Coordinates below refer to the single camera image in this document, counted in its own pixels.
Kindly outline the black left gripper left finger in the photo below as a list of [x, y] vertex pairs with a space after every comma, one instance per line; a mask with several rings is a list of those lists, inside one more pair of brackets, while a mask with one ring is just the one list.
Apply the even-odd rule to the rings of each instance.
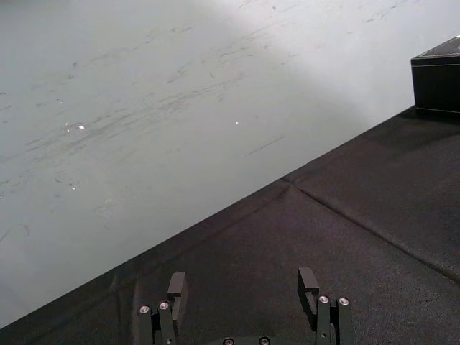
[[138, 344], [177, 344], [187, 299], [186, 273], [174, 272], [167, 289], [167, 298], [154, 306], [139, 307]]

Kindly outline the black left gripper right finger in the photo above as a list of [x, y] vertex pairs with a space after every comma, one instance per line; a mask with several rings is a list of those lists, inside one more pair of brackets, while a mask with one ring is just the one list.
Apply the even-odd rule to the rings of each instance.
[[316, 276], [309, 267], [298, 269], [298, 297], [310, 329], [315, 334], [313, 344], [354, 343], [350, 299], [333, 299], [322, 294]]

